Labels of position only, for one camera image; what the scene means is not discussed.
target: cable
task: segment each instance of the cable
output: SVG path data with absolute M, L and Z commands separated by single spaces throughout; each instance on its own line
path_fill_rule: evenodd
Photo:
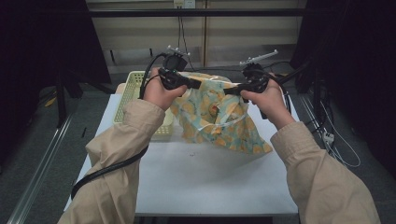
M 280 63 L 288 63 L 288 64 L 290 64 L 290 62 L 286 62 L 286 61 L 284 61 L 284 62 L 276 62 L 276 63 L 271 63 L 270 65 L 264 66 L 263 69 L 270 68 L 271 72 L 274 73 L 273 67 L 275 65 L 277 65 L 277 64 L 280 64 Z
M 304 122 L 304 125 L 307 126 L 308 124 L 314 122 L 315 120 L 317 120 L 317 119 L 311 119 L 311 120 L 309 120 L 307 122 Z
M 146 146 L 145 148 L 143 148 L 142 151 L 140 151 L 138 154 L 132 156 L 130 159 L 128 159 L 128 160 L 126 160 L 126 161 L 121 161 L 121 162 L 119 162 L 119 163 L 112 164 L 112 165 L 110 165 L 110 166 L 107 166 L 106 168 L 103 168 L 103 169 L 101 169 L 101 170 L 98 170 L 98 171 L 96 171 L 96 172 L 93 172 L 93 173 L 90 174 L 90 175 L 84 176 L 84 177 L 83 177 L 81 180 L 79 180 L 79 181 L 77 182 L 77 184 L 73 187 L 72 193 L 71 193 L 71 198 L 72 198 L 72 200 L 74 199 L 74 197 L 76 196 L 78 190 L 79 190 L 82 186 L 84 186 L 85 184 L 87 184 L 87 183 L 93 181 L 93 180 L 96 179 L 97 177 L 100 177 L 100 176 L 102 176 L 102 175 L 108 174 L 108 173 L 110 173 L 110 172 L 112 172 L 112 171 L 118 170 L 118 169 L 120 169 L 120 168 L 122 168 L 122 167 L 124 167 L 124 166 L 130 165 L 130 164 L 132 164 L 132 163 L 134 163 L 134 162 L 140 160 L 140 159 L 145 155 L 145 153 L 147 152 L 148 148 L 149 148 L 149 146 Z
M 145 71 L 145 75 L 143 75 L 142 78 L 142 84 L 140 86 L 140 92 L 139 92 L 139 99 L 143 99 L 143 95 L 145 94 L 145 90 L 146 90 L 146 79 L 149 76 L 149 70 L 151 69 L 151 66 L 154 65 L 155 61 L 157 61 L 157 59 L 159 59 L 160 57 L 166 57 L 167 54 L 166 53 L 160 53 L 157 56 L 155 56 L 151 62 L 148 64 L 148 67 L 146 68 Z
M 183 34 L 184 48 L 186 49 L 186 53 L 188 53 L 189 51 L 187 50 L 186 36 L 184 36 L 183 18 L 182 18 L 182 17 L 179 17 L 179 18 L 180 18 L 180 20 L 179 20 L 179 26 L 178 26 L 178 27 L 179 27 L 179 29 L 180 29 L 180 24 L 181 24 L 181 32 L 182 32 L 182 34 Z M 192 69 L 192 71 L 194 72 L 195 69 L 194 69 L 194 67 L 192 66 L 192 63 L 191 63 L 191 60 L 190 60 L 190 55 L 187 55 L 187 59 L 189 59 L 189 63 L 190 63 L 191 69 Z
M 326 116 L 329 118 L 329 114 L 327 113 L 326 108 L 324 107 L 324 104 L 322 102 L 320 102 L 320 104 L 322 105 L 324 112 L 326 113 Z M 330 124 L 332 125 L 334 131 L 337 133 L 338 136 L 340 136 L 340 138 L 349 146 L 349 148 L 352 150 L 352 152 L 355 154 L 356 158 L 358 159 L 358 164 L 357 165 L 351 165 L 349 163 L 347 163 L 346 161 L 344 161 L 341 156 L 338 157 L 339 160 L 341 160 L 345 165 L 348 165 L 350 167 L 358 167 L 361 165 L 361 158 L 359 157 L 358 153 L 356 153 L 355 149 L 353 149 L 353 147 L 347 142 L 347 140 L 344 139 L 344 137 L 335 129 L 334 125 L 332 124 L 332 122 L 329 120 Z
M 330 156 L 335 158 L 336 160 L 340 161 L 343 163 L 344 166 L 347 166 L 344 159 L 341 157 L 340 152 L 337 150 L 337 148 L 332 148 L 329 144 L 329 142 L 326 142 L 323 140 L 323 144 L 326 147 L 327 152 L 329 153 Z
M 149 84 L 149 82 L 150 82 L 152 79 L 154 79 L 155 77 L 158 77 L 158 76 L 159 76 L 159 75 L 156 75 L 156 76 L 154 76 L 154 77 L 149 78 L 148 81 L 146 82 L 145 89 L 146 89 L 147 85 Z
M 333 112 L 332 112 L 332 107 L 331 107 L 331 103 L 330 103 L 330 94 L 329 94 L 329 91 L 327 90 L 327 89 L 324 89 L 325 90 L 325 96 L 324 96 L 324 98 L 320 98 L 320 101 L 323 103 L 323 105 L 324 105 L 324 109 L 328 109 L 329 111 L 330 111 L 330 116 L 326 116 L 325 114 L 323 114 L 323 113 L 320 113 L 320 116 L 321 117 L 323 117 L 323 118 L 319 118 L 319 119 L 316 119 L 316 120 L 319 120 L 320 121 L 320 124 L 319 124 L 319 126 L 314 130 L 314 131 L 312 131 L 311 133 L 315 133 L 315 132 L 317 132 L 317 131 L 319 131 L 323 126 L 324 126 L 324 124 L 326 123 L 326 120 L 328 119 L 331 123 L 334 123 L 334 116 L 333 116 Z M 334 134 L 334 130 L 333 130 L 333 127 L 331 127 L 331 130 L 329 131 L 329 133 L 332 133 L 332 134 Z
M 177 37 L 177 47 L 180 49 L 180 36 L 181 36 L 181 32 L 180 32 L 180 17 L 177 17 L 178 19 L 178 37 Z

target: cloth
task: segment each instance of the cloth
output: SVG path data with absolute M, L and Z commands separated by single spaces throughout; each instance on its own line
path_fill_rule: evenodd
M 248 104 L 241 96 L 225 95 L 223 89 L 236 84 L 226 77 L 201 73 L 183 73 L 200 80 L 199 90 L 189 89 L 177 97 L 171 111 L 183 128 L 182 137 L 189 143 L 209 141 L 245 153 L 267 153 L 272 150 L 257 132 L 248 114 Z
M 364 183 L 320 149 L 302 122 L 282 128 L 271 142 L 285 162 L 302 223 L 380 223 Z
M 124 122 L 87 145 L 92 161 L 87 174 L 139 153 L 163 124 L 164 116 L 163 110 L 149 102 L 128 103 Z M 272 143 L 286 164 L 290 194 L 303 223 L 379 223 L 368 189 L 319 149 L 301 122 L 281 129 Z M 133 223 L 138 177 L 139 162 L 135 162 L 93 180 L 78 191 L 58 223 Z

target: beige sleeve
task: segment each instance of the beige sleeve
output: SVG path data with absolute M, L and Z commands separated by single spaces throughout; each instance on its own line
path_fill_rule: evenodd
M 143 100 L 124 108 L 124 122 L 99 134 L 86 146 L 91 174 L 139 153 L 163 124 L 165 113 Z M 103 175 L 84 185 L 59 223 L 133 223 L 139 162 Z
M 303 223 L 380 223 L 364 183 L 320 149 L 303 123 L 287 125 L 271 142 L 286 165 L 290 195 Z

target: black curtain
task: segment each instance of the black curtain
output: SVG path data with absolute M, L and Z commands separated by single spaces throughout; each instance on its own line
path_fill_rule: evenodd
M 395 1 L 350 1 L 339 24 L 339 36 L 321 58 L 323 78 L 335 102 L 393 176 L 396 176 L 395 21 Z M 312 52 L 311 43 L 318 41 L 315 35 L 320 25 L 316 21 L 302 26 L 291 60 L 294 66 L 303 62 Z
M 78 82 L 110 82 L 84 0 L 1 1 L 0 48 L 0 162 L 35 113 L 39 92 L 55 86 L 57 74 L 62 72 L 74 96 L 81 94 Z

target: table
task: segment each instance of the table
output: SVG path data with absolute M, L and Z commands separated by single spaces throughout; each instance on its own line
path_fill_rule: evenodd
M 110 96 L 97 134 L 112 125 L 121 94 Z M 298 116 L 292 106 L 292 115 Z M 265 141 L 276 132 L 257 106 L 249 115 Z M 286 168 L 275 151 L 248 155 L 210 143 L 187 144 L 174 122 L 167 142 L 151 141 L 140 162 L 136 215 L 139 217 L 249 217 L 297 214 Z M 91 168 L 87 156 L 78 180 Z

